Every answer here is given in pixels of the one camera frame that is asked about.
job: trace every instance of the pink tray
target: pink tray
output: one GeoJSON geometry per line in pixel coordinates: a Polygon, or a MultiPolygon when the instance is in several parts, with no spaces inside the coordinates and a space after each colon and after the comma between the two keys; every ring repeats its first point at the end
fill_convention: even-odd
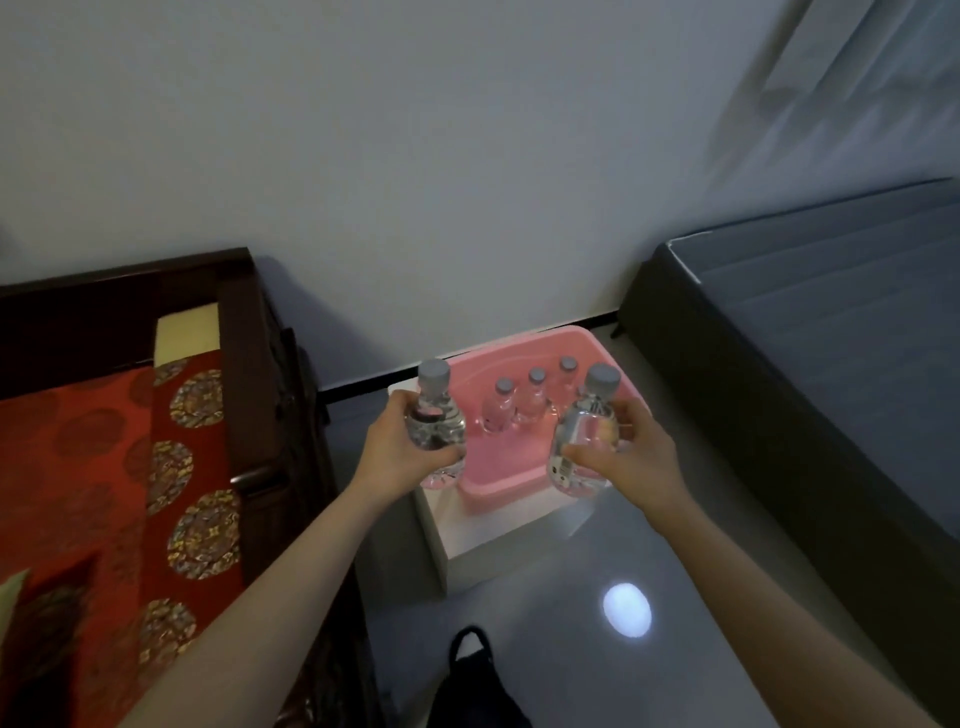
{"type": "MultiPolygon", "coordinates": [[[[538,490],[548,484],[546,460],[557,417],[548,414],[535,425],[513,425],[491,435],[480,424],[480,406],[501,376],[517,386],[527,380],[531,367],[543,367],[550,376],[561,356],[574,356],[579,363],[577,385],[583,383],[590,365],[606,362],[620,369],[613,357],[585,328],[561,327],[543,333],[520,334],[447,359],[450,364],[450,394],[467,418],[467,468],[460,490],[472,497],[505,496],[519,489],[538,490]]],[[[618,397],[640,397],[633,383],[620,370],[618,397]]]]}

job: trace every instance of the wooden bed frame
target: wooden bed frame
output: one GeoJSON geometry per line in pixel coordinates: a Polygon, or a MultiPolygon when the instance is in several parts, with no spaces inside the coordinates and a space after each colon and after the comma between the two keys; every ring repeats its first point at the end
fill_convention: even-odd
{"type": "MultiPolygon", "coordinates": [[[[160,316],[216,303],[245,583],[336,497],[318,382],[246,248],[0,287],[0,400],[153,363],[160,316]]],[[[382,725],[351,570],[277,725],[382,725]]]]}

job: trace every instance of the gray floor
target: gray floor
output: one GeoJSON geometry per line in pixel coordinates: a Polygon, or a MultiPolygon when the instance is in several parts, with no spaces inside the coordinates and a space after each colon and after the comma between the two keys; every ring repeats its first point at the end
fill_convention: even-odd
{"type": "MultiPolygon", "coordinates": [[[[694,496],[824,625],[888,675],[890,668],[799,550],[744,489],[626,337],[594,333],[677,442],[694,496]]],[[[331,406],[327,439],[341,486],[376,393],[331,406]]],[[[743,668],[672,551],[613,489],[555,552],[443,598],[413,501],[394,506],[357,557],[378,687],[402,722],[418,724],[444,675],[453,634],[475,622],[491,636],[507,690],[537,726],[772,726],[743,668]],[[612,584],[640,587],[653,626],[628,640],[600,608],[612,584]]]]}

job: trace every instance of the water bottle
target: water bottle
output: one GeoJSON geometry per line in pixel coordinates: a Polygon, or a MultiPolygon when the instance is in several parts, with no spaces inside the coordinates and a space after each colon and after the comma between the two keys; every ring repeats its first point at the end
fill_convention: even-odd
{"type": "Polygon", "coordinates": [[[573,381],[576,376],[577,360],[572,356],[561,356],[560,366],[546,385],[546,396],[558,415],[562,415],[577,399],[577,385],[573,381]]]}
{"type": "Polygon", "coordinates": [[[615,367],[602,362],[594,364],[587,371],[581,396],[557,422],[546,469],[557,489],[568,496],[592,496],[608,485],[603,475],[574,465],[561,455],[561,450],[564,445],[587,445],[610,451],[616,449],[620,428],[610,400],[618,386],[620,373],[615,367]]]}
{"type": "MultiPolygon", "coordinates": [[[[407,415],[407,432],[420,449],[443,449],[447,445],[463,445],[467,441],[467,421],[460,407],[447,390],[450,386],[450,365],[442,359],[426,359],[418,369],[420,399],[407,415]]],[[[436,490],[456,485],[464,471],[464,458],[446,468],[434,471],[420,484],[436,490]]]]}
{"type": "Polygon", "coordinates": [[[514,381],[502,376],[496,381],[493,392],[483,402],[481,416],[483,428],[490,434],[503,432],[514,418],[514,381]]]}
{"type": "Polygon", "coordinates": [[[516,414],[514,419],[521,425],[531,425],[543,417],[548,404],[546,398],[546,372],[543,367],[530,370],[527,383],[519,389],[514,398],[516,414]]]}

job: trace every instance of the red patterned fabric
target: red patterned fabric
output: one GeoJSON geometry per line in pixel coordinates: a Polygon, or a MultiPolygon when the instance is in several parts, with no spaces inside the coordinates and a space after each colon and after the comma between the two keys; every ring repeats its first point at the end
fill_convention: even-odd
{"type": "MultiPolygon", "coordinates": [[[[115,725],[133,700],[153,378],[138,369],[0,401],[0,579],[31,570],[8,639],[30,643],[36,622],[25,614],[72,615],[64,593],[42,585],[83,565],[76,635],[48,666],[56,672],[69,658],[65,715],[82,728],[115,725]]],[[[62,632],[42,649],[56,653],[62,632]]],[[[27,672],[22,691],[48,674],[27,672]]]]}
{"type": "Polygon", "coordinates": [[[220,352],[208,352],[156,370],[140,585],[143,688],[243,591],[220,362],[220,352]]]}
{"type": "Polygon", "coordinates": [[[31,570],[0,717],[112,728],[243,590],[220,366],[0,401],[0,580],[31,570]]]}

